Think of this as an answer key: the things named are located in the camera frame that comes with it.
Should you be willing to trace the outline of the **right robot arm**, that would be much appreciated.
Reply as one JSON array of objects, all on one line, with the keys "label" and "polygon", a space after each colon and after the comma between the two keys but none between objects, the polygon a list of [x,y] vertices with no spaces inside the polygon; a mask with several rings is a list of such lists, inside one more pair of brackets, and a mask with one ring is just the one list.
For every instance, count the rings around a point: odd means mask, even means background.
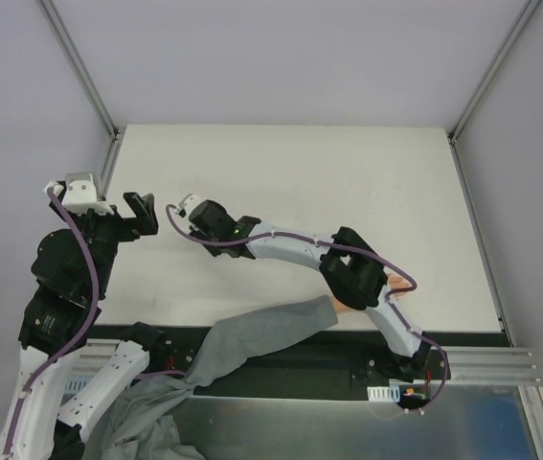
[{"label": "right robot arm", "polygon": [[431,343],[396,303],[399,294],[416,289],[416,280],[356,231],[342,226],[329,235],[298,234],[255,217],[234,219],[219,203],[196,195],[179,207],[178,215],[190,223],[189,237],[214,257],[271,259],[319,272],[339,303],[365,312],[382,333],[390,355],[382,362],[387,376],[409,382],[425,376]]}]

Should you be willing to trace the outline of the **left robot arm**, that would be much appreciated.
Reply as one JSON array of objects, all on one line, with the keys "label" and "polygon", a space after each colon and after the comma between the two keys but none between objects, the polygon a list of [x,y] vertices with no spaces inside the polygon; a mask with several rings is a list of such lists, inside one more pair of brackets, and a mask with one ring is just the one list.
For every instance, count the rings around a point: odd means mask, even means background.
[{"label": "left robot arm", "polygon": [[17,384],[0,434],[0,459],[80,459],[110,405],[140,374],[158,372],[167,361],[165,334],[137,322],[101,370],[63,399],[101,313],[120,243],[154,236],[159,226],[152,194],[123,195],[131,218],[98,197],[70,203],[61,183],[47,194],[66,226],[40,242],[31,268],[37,289],[18,336]]}]

